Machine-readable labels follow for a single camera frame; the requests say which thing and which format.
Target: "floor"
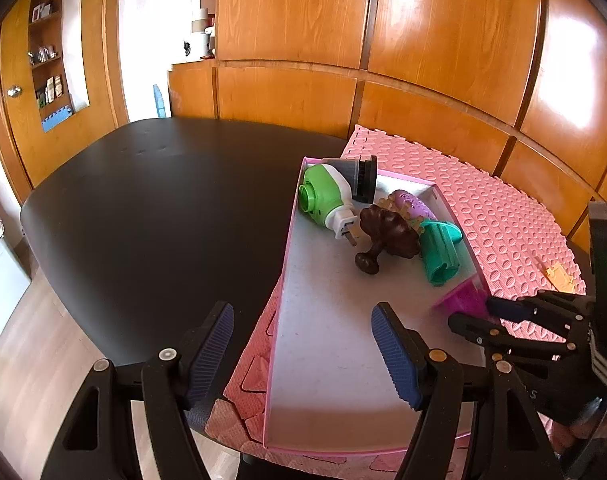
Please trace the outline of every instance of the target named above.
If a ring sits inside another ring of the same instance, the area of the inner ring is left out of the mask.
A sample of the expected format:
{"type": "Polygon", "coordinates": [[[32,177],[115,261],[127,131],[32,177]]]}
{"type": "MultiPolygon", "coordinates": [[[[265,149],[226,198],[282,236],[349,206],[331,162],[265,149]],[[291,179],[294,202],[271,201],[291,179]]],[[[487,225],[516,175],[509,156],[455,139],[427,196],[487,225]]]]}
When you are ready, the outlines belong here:
{"type": "MultiPolygon", "coordinates": [[[[0,450],[22,480],[39,480],[50,446],[99,350],[33,260],[33,281],[0,339],[0,450]]],[[[142,402],[133,426],[144,480],[157,473],[142,402]]],[[[212,479],[236,477],[239,453],[193,433],[212,479]]]]}

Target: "black table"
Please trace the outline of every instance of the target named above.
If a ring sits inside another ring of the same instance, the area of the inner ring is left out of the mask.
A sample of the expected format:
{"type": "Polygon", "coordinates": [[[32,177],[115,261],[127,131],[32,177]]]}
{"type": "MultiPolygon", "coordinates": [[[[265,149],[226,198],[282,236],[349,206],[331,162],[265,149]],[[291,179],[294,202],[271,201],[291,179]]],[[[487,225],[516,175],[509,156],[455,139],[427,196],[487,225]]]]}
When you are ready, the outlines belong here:
{"type": "Polygon", "coordinates": [[[217,300],[234,306],[231,343],[193,412],[202,424],[281,273],[302,158],[345,145],[269,124],[138,121],[43,181],[21,223],[71,316],[116,365],[177,344],[217,300]]]}

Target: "white tray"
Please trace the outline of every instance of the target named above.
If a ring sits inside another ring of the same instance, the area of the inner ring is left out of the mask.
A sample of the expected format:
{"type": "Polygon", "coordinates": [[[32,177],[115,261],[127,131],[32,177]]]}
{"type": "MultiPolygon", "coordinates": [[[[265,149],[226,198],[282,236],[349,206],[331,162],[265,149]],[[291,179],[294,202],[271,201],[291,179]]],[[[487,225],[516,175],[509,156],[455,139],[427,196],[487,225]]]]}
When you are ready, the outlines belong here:
{"type": "MultiPolygon", "coordinates": [[[[304,159],[302,174],[318,162],[304,159]]],[[[419,196],[439,220],[456,223],[433,183],[379,171],[375,202],[396,189],[419,196]]],[[[431,348],[483,365],[482,350],[450,332],[445,314],[432,308],[467,280],[487,288],[467,241],[456,247],[458,274],[440,288],[430,285],[418,256],[406,260],[383,252],[379,273],[363,273],[354,258],[369,249],[370,238],[358,241],[354,248],[335,240],[295,200],[270,360],[264,424],[269,449],[343,455],[408,447],[419,413],[398,397],[372,335],[370,316],[380,301],[389,302],[431,348]]],[[[460,433],[470,431],[471,420],[472,406],[464,404],[460,433]]]]}

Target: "silver door knob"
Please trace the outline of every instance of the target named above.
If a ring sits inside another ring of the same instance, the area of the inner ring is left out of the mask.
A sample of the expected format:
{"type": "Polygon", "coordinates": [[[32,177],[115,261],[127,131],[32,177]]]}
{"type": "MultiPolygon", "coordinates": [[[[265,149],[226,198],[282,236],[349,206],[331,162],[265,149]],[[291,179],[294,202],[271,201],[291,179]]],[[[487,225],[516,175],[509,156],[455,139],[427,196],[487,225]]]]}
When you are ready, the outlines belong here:
{"type": "Polygon", "coordinates": [[[19,97],[21,95],[21,87],[17,85],[13,85],[8,88],[8,97],[19,97]]]}

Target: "wooden shelf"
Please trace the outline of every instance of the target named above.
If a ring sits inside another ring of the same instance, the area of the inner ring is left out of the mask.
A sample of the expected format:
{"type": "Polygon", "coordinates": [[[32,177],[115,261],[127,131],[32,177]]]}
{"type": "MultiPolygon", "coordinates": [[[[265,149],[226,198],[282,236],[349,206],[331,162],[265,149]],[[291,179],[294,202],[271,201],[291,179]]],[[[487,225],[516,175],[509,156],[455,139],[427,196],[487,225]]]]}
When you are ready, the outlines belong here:
{"type": "Polygon", "coordinates": [[[37,63],[36,65],[33,65],[32,69],[34,70],[36,68],[39,68],[40,66],[47,65],[48,63],[50,63],[52,61],[56,61],[57,59],[61,59],[61,54],[57,54],[55,57],[53,57],[53,58],[51,58],[49,60],[46,60],[43,63],[37,63]]]}
{"type": "Polygon", "coordinates": [[[52,12],[51,14],[47,15],[45,18],[39,18],[38,20],[29,23],[28,26],[33,27],[33,26],[39,25],[43,22],[49,22],[54,17],[59,17],[60,15],[61,15],[61,12],[59,10],[56,10],[55,12],[52,12]]]}

